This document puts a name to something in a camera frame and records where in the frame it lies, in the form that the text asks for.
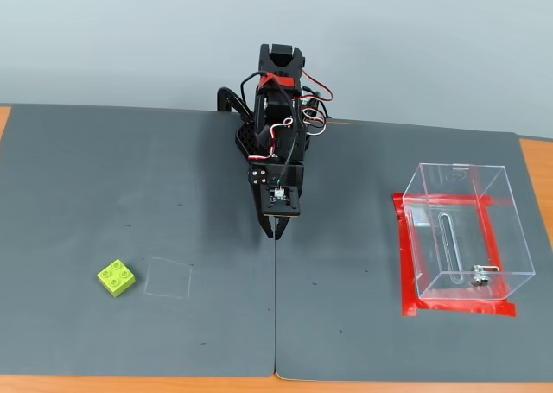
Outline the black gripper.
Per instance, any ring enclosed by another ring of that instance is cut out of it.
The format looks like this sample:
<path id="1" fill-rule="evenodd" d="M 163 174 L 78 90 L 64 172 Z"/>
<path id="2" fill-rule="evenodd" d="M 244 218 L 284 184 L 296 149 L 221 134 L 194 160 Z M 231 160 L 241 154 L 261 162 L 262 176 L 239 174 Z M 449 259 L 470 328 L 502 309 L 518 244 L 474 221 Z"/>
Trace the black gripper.
<path id="1" fill-rule="evenodd" d="M 290 164 L 282 174 L 281 166 L 268 164 L 265 166 L 249 164 L 248 180 L 253 194 L 257 220 L 268 238 L 273 238 L 270 220 L 267 216 L 275 216 L 275 240 L 279 240 L 290 218 L 301 213 L 300 197 L 302 195 L 304 167 L 301 163 Z M 261 187 L 265 186 L 265 215 L 261 199 Z"/>

